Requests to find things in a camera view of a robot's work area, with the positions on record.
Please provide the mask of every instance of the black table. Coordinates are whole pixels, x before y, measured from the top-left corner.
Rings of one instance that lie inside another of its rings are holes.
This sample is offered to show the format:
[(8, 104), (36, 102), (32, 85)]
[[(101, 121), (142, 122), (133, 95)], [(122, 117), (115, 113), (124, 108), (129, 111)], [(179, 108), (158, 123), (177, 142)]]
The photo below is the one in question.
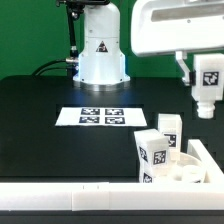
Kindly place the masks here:
[[(148, 126), (55, 127), (66, 106), (140, 107)], [(223, 169), (224, 104), (216, 102), (211, 120), (199, 119), (196, 107), (191, 88), (180, 79), (132, 78), (128, 89), (98, 93), (74, 88), (67, 77), (7, 77), (0, 82), (0, 181), (137, 182), (134, 131), (157, 128), (158, 113), (180, 114), (182, 151), (188, 139), (200, 139)], [(33, 217), (33, 223), (40, 223), (41, 217), (41, 223), (87, 223), (88, 217), (93, 223), (166, 223), (167, 219), (223, 223), (223, 215), (222, 211), (1, 212), (0, 223), (26, 223), (25, 217), (29, 223)]]

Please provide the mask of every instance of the triangle symbol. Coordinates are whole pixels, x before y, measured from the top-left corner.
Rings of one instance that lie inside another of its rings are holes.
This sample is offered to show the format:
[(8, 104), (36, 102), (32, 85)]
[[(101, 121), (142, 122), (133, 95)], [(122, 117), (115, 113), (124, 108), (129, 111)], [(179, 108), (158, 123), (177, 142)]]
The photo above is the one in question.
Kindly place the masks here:
[(104, 42), (102, 41), (99, 45), (99, 47), (97, 48), (96, 52), (108, 52), (106, 45), (104, 44)]

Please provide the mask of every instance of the block with marker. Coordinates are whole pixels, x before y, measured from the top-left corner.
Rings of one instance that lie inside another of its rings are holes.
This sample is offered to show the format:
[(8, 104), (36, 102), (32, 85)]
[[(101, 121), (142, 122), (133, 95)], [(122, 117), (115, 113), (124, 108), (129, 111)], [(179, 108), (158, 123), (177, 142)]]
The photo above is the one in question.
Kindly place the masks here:
[(159, 114), (158, 131), (169, 140), (170, 159), (180, 160), (182, 120), (177, 114)]
[(140, 161), (139, 176), (145, 173), (153, 181), (157, 176), (166, 175), (170, 167), (167, 137), (156, 129), (135, 131), (134, 135)]

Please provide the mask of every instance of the black tabletop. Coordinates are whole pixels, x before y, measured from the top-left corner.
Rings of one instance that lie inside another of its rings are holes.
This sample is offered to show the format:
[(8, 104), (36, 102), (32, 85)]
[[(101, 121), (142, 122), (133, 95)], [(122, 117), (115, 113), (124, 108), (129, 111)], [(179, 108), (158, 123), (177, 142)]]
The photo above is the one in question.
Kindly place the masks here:
[[(159, 113), (180, 114), (182, 151), (188, 139), (200, 139), (222, 169), (224, 104), (215, 105), (213, 119), (199, 119), (191, 88), (174, 78), (132, 78), (127, 89), (91, 92), (74, 88), (67, 77), (7, 77), (0, 82), (0, 181), (137, 182), (134, 131), (157, 128)], [(62, 107), (142, 108), (147, 127), (56, 127)], [(116, 214), (107, 214), (111, 223)], [(147, 220), (145, 213), (133, 214), (135, 221)]]

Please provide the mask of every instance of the green background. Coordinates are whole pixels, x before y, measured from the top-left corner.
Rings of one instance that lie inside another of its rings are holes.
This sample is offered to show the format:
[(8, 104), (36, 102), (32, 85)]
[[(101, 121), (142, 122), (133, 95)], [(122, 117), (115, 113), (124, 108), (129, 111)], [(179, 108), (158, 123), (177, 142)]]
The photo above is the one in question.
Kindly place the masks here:
[[(174, 55), (136, 57), (130, 45), (132, 8), (136, 0), (112, 0), (121, 13), (120, 48), (126, 55), (126, 71), (131, 77), (182, 76)], [(69, 56), (69, 36), (65, 6), (55, 0), (1, 0), (0, 78), (29, 75), (40, 65)], [(79, 51), (83, 49), (83, 16), (75, 22)], [(188, 63), (191, 66), (191, 55)], [(65, 75), (50, 71), (45, 75)]]

